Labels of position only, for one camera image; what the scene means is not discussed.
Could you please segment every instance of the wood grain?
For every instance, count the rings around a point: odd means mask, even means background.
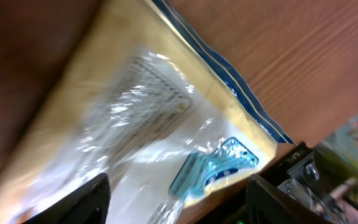
[[[295,142],[313,146],[358,113],[358,1],[170,3]],[[278,154],[291,148],[279,146]],[[245,185],[216,192],[179,222],[194,222]]]

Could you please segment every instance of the ziplock bag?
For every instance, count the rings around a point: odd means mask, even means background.
[[[174,223],[292,143],[166,1],[109,0],[0,178],[17,223],[101,172],[108,223]]]

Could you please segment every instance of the blue plastic piece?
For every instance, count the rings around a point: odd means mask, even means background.
[[[236,173],[239,169],[253,168],[259,160],[236,138],[229,138],[219,149],[206,155],[190,154],[173,180],[169,192],[185,199],[188,194],[204,195],[205,187],[212,181]]]

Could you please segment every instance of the plastic wrap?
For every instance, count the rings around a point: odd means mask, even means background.
[[[0,180],[3,220],[34,216],[106,172],[108,223],[174,223],[291,142],[187,26],[165,1],[102,6]]]

